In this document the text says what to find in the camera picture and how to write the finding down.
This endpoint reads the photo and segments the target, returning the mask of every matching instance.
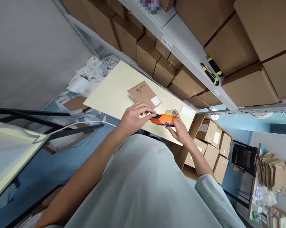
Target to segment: black chair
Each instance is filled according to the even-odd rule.
[[[233,144],[232,163],[255,177],[258,148],[236,140],[233,140]]]

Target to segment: light yellow tabletop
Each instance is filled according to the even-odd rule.
[[[178,110],[180,118],[185,124],[187,130],[189,130],[196,111],[123,61],[120,61],[108,74],[98,88],[87,98],[84,105],[117,119],[122,119],[125,110],[134,104],[134,101],[129,97],[127,90],[142,81],[145,81],[162,101],[161,104],[155,107],[155,111],[158,114],[163,114],[166,110]],[[183,106],[193,111],[191,117],[181,113]],[[156,125],[148,121],[142,129],[171,142],[182,145],[172,137],[165,127],[161,125]]]
[[[46,139],[48,136],[45,134],[40,134],[35,131],[31,130],[25,130],[27,133],[31,135],[38,135],[41,139]],[[21,157],[15,161],[8,169],[6,173],[0,174],[0,194],[6,189],[6,187],[11,183],[11,181],[18,175],[18,173],[22,170],[22,168],[30,161],[30,159],[35,155],[35,153],[40,149],[40,147],[44,144],[44,142],[38,142],[36,144],[32,144],[32,138],[29,138],[27,136],[22,135],[20,132],[9,129],[9,128],[1,128],[0,134],[3,136],[4,140],[5,137],[11,138],[19,138],[20,140],[28,140],[28,147],[26,148],[26,151],[22,153]]]

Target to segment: shelf label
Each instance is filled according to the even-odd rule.
[[[216,97],[221,95],[221,93],[219,93],[218,90],[212,90],[212,93],[213,93]]]
[[[166,35],[163,35],[163,38],[162,38],[162,43],[168,48],[168,50],[171,51],[172,47],[174,46],[173,45],[173,42],[170,38],[168,38]]]

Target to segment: brown cardboard box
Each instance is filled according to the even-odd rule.
[[[214,141],[215,133],[217,130],[217,124],[212,120],[204,120],[201,124],[196,138],[212,143]]]
[[[204,46],[234,12],[234,0],[178,0],[176,11]]]
[[[231,17],[204,50],[225,76],[258,60],[237,14]]]
[[[177,70],[180,69],[180,67],[182,66],[182,63],[179,61],[179,59],[177,59],[173,53],[170,53],[168,59],[169,63],[171,65],[173,65]]]
[[[160,3],[162,4],[162,9],[167,12],[175,5],[176,0],[160,0]]]
[[[149,76],[153,76],[156,64],[161,54],[155,48],[156,43],[147,35],[144,35],[137,43],[138,66]]]
[[[222,105],[222,102],[209,90],[206,90],[197,96],[211,106]]]
[[[157,97],[154,91],[152,91],[146,81],[132,87],[131,89],[127,90],[127,92],[135,102],[145,103],[152,109],[161,103],[160,99]]]
[[[210,108],[210,104],[201,100],[198,96],[193,96],[191,98],[188,98],[187,101],[191,103],[193,106],[195,106],[197,109]]]
[[[119,15],[113,17],[115,31],[121,51],[137,62],[137,42],[144,35],[135,24],[123,20]]]
[[[157,38],[146,28],[145,29],[146,35],[148,35],[153,41],[157,41]]]
[[[175,94],[181,100],[186,100],[206,89],[205,85],[203,85],[202,82],[200,82],[185,66],[180,68],[172,83],[182,92],[180,94]]]
[[[276,104],[279,101],[260,62],[227,76],[222,88],[238,107]]]
[[[207,148],[207,143],[202,142],[201,140],[199,140],[197,138],[195,138],[194,141],[195,141],[199,151],[201,152],[201,154],[204,155],[206,148]],[[185,164],[195,168],[193,158],[191,157],[191,154],[189,152],[187,154]]]
[[[128,20],[135,24],[141,31],[145,31],[144,25],[130,12],[128,11]]]
[[[237,0],[234,7],[261,61],[286,50],[286,0]]]
[[[121,50],[115,33],[112,18],[116,15],[105,1],[82,0],[85,8],[94,22],[99,36],[117,50]]]
[[[231,146],[232,146],[232,138],[228,134],[223,132],[219,144],[219,150],[220,150],[219,153],[223,157],[228,158]]]
[[[271,59],[263,66],[280,99],[286,99],[286,53]]]
[[[214,167],[214,176],[219,184],[223,183],[227,165],[228,165],[228,160],[219,155]]]
[[[62,0],[62,3],[64,4],[65,8],[68,10],[71,16],[86,25],[92,31],[96,32],[96,28],[81,0]]]
[[[127,9],[119,0],[106,0],[107,4],[124,20],[127,20]]]
[[[163,87],[167,87],[176,73],[177,69],[162,56],[156,64],[152,78]]]
[[[218,155],[219,155],[219,149],[212,146],[211,144],[208,144],[204,154],[204,158],[207,161],[211,170],[213,170],[215,167]]]
[[[171,53],[170,50],[168,50],[167,47],[164,44],[162,44],[162,42],[159,40],[157,40],[156,43],[156,50],[160,52],[161,55],[166,59],[168,59],[169,54]]]

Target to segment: gray wall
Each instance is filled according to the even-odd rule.
[[[0,0],[0,107],[40,110],[90,56],[51,0]]]

